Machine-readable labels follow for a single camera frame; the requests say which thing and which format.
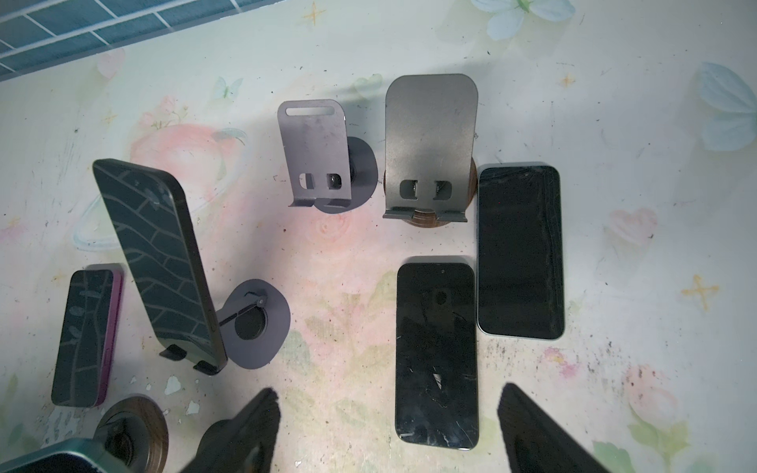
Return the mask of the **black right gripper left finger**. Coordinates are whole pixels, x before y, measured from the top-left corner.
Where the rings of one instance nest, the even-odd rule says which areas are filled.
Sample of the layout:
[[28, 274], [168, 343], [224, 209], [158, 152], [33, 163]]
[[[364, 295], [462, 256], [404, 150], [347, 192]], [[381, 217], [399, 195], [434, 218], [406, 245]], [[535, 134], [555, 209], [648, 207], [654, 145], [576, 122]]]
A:
[[276, 391], [264, 388], [203, 445], [183, 472], [269, 472], [281, 411]]

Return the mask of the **teal edged black phone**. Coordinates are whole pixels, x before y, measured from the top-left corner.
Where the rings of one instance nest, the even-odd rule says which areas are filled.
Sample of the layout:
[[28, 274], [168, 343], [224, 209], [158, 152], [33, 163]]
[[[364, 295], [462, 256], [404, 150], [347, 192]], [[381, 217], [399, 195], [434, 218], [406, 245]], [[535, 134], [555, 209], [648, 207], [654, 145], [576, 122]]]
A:
[[554, 167], [481, 171], [477, 322], [491, 335], [554, 340], [565, 331], [560, 175]]

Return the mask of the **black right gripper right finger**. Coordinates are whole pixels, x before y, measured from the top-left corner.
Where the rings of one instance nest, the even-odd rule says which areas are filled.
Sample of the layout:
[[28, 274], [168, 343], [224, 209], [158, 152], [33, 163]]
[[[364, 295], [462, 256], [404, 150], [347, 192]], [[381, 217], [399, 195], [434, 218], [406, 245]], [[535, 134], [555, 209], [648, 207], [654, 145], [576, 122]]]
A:
[[607, 472], [516, 384], [505, 384], [497, 414], [512, 472]]

